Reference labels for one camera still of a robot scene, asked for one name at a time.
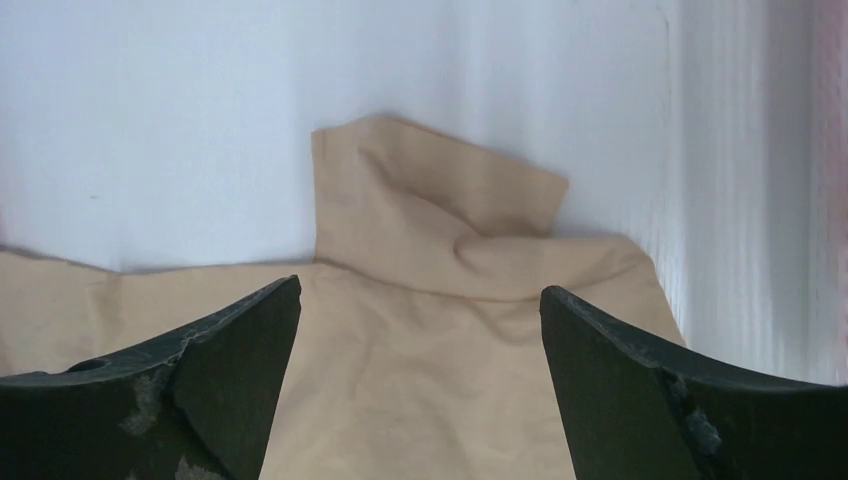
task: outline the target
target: brown fabric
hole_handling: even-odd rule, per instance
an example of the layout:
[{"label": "brown fabric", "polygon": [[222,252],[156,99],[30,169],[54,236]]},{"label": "brown fabric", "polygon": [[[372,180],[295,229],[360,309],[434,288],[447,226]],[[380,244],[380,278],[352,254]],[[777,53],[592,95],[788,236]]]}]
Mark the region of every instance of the brown fabric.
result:
[{"label": "brown fabric", "polygon": [[574,478],[539,292],[562,285],[682,343],[650,258],[620,237],[546,238],[563,179],[398,119],[319,131],[313,147],[316,263],[102,279],[2,254],[7,365],[60,370],[297,274],[263,479]]}]

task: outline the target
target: black plastic part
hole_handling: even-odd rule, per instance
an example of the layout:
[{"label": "black plastic part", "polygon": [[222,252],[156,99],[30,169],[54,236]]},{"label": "black plastic part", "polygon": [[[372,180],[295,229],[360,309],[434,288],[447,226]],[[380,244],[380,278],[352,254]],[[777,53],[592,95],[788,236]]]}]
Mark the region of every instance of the black plastic part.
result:
[{"label": "black plastic part", "polygon": [[0,479],[259,478],[299,296],[279,280],[65,373],[0,378]]},{"label": "black plastic part", "polygon": [[848,478],[848,388],[713,360],[559,287],[541,314],[578,480]]}]

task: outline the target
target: white surface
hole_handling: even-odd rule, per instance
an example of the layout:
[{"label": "white surface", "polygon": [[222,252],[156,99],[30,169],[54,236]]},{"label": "white surface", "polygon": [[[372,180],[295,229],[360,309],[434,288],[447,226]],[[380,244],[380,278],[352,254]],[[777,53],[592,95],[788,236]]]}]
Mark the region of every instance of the white surface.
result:
[{"label": "white surface", "polygon": [[568,176],[558,232],[636,239],[695,349],[804,376],[806,5],[6,0],[0,228],[123,271],[308,258],[309,132],[392,112]]}]

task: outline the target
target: beige cloth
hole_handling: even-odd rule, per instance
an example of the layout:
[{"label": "beige cloth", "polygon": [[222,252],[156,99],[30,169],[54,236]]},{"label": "beige cloth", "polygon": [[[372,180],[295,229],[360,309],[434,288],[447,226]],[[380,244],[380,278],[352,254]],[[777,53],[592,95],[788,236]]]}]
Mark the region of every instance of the beige cloth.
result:
[{"label": "beige cloth", "polygon": [[562,285],[680,343],[650,258],[546,238],[563,179],[398,119],[319,131],[313,155],[316,263],[122,276],[0,254],[0,361],[62,370],[297,274],[262,479],[574,478],[539,293]]}]

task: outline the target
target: folded cloth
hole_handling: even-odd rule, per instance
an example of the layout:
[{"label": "folded cloth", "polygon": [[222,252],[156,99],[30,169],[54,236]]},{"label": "folded cloth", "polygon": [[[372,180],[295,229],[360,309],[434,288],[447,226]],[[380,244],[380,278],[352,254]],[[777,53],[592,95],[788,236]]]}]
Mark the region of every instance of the folded cloth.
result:
[{"label": "folded cloth", "polygon": [[542,288],[682,343],[631,241],[548,237],[562,178],[392,117],[315,132],[313,162],[309,265],[118,275],[0,254],[0,368],[59,371],[295,274],[262,479],[564,480]]}]

